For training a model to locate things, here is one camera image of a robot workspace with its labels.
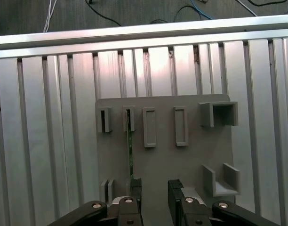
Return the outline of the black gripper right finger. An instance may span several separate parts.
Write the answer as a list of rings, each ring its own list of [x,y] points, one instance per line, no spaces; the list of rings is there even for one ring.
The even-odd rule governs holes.
[[[168,207],[175,226],[276,226],[235,203],[219,200],[212,207],[185,196],[179,179],[168,181]]]

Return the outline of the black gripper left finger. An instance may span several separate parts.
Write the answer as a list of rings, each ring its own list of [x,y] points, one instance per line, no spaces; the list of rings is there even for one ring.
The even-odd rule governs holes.
[[[142,226],[142,180],[132,179],[131,196],[115,198],[111,205],[90,201],[50,223],[51,226]]]

